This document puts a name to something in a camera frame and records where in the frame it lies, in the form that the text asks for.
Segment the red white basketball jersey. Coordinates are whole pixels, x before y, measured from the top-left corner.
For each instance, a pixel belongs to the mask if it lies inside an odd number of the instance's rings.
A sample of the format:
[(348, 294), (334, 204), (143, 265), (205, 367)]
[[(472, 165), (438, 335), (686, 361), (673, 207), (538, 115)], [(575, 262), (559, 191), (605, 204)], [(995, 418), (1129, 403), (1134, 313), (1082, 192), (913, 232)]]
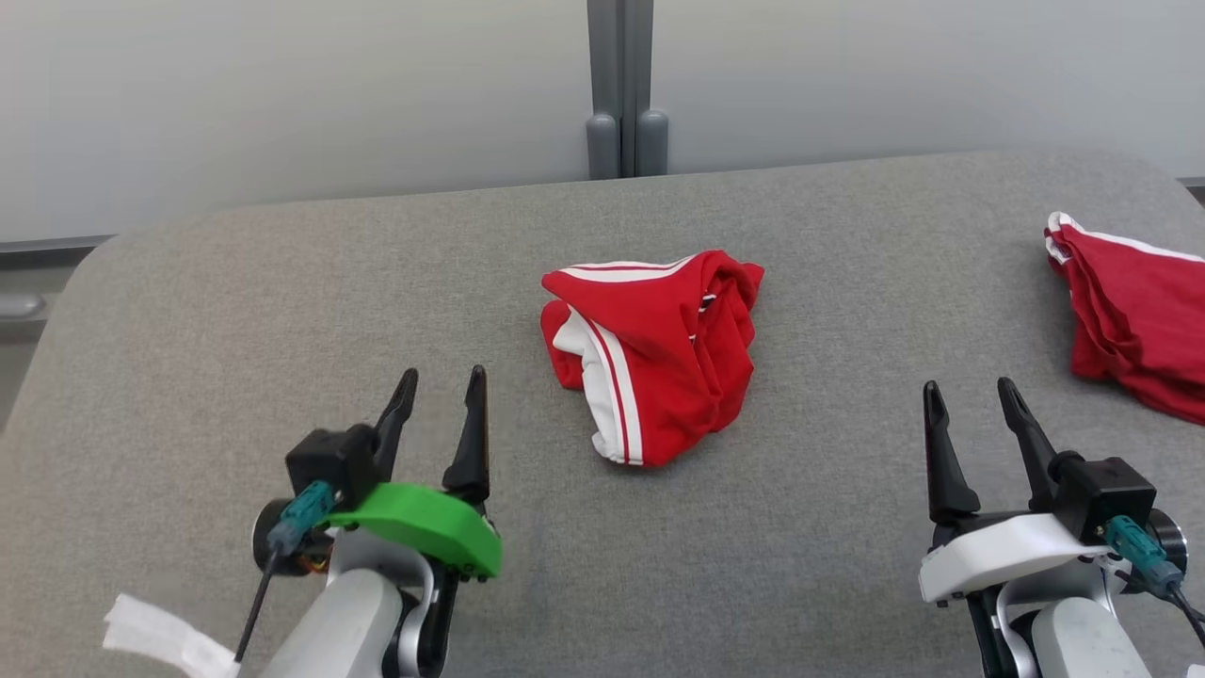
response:
[(663, 467), (742, 409), (752, 320), (765, 270), (725, 250), (674, 263), (574, 265), (542, 276), (556, 378), (593, 415), (590, 446), (611, 462)]

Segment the red shorts white trim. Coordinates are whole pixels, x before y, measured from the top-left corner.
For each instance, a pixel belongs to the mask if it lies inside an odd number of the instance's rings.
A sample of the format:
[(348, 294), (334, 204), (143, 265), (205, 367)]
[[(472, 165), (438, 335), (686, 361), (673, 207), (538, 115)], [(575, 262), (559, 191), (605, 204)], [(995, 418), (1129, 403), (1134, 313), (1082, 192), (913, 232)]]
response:
[(1044, 231), (1072, 311), (1070, 370), (1205, 428), (1205, 258), (1094, 232), (1066, 212)]

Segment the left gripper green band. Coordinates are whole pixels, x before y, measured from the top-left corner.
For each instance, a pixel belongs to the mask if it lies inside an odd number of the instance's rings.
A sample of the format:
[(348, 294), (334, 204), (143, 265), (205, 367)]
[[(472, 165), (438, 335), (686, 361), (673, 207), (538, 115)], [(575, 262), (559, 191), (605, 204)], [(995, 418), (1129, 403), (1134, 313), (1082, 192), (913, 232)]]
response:
[[(394, 472), (396, 447), (413, 408), (418, 381), (417, 369), (405, 370), (375, 425), (375, 464), (381, 476)], [(483, 365), (471, 369), (464, 403), (465, 419), (455, 458), (443, 472), (443, 493), (408, 482), (382, 482), (355, 508), (329, 514), (327, 525), (366, 529), (388, 543), (435, 558), (460, 574), (501, 574), (501, 538), (486, 515), (470, 506), (490, 499), (488, 375)]]

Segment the grey metal partition post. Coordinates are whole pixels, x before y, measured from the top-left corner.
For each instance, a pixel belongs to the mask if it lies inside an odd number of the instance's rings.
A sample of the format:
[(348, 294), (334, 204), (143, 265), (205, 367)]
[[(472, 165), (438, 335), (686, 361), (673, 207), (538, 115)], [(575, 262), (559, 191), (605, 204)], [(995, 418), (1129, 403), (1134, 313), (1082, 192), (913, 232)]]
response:
[(668, 113), (651, 106), (653, 0), (621, 0), (621, 177), (668, 173)]
[(586, 0), (590, 104), (586, 120), (589, 179), (621, 176), (621, 10), (623, 0)]

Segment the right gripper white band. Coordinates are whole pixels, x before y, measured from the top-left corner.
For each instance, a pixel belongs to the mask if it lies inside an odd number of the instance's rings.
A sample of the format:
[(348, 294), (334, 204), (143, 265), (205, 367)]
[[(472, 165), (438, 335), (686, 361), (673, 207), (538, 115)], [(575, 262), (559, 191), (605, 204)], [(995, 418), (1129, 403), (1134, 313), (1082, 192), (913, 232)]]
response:
[[(1007, 428), (1019, 443), (1030, 499), (1028, 509), (1041, 514), (1016, 515), (989, 527), (975, 529), (922, 558), (918, 585), (927, 605), (951, 600), (1056, 568), (1076, 558), (1101, 558), (1105, 544), (1084, 544), (1051, 515), (1057, 482), (1050, 474), (1053, 446), (1030, 412), (1019, 387), (1009, 377), (997, 381)], [(928, 512), (937, 526), (972, 518), (980, 497), (966, 484), (950, 438), (950, 412), (936, 381), (924, 387), (925, 477)]]

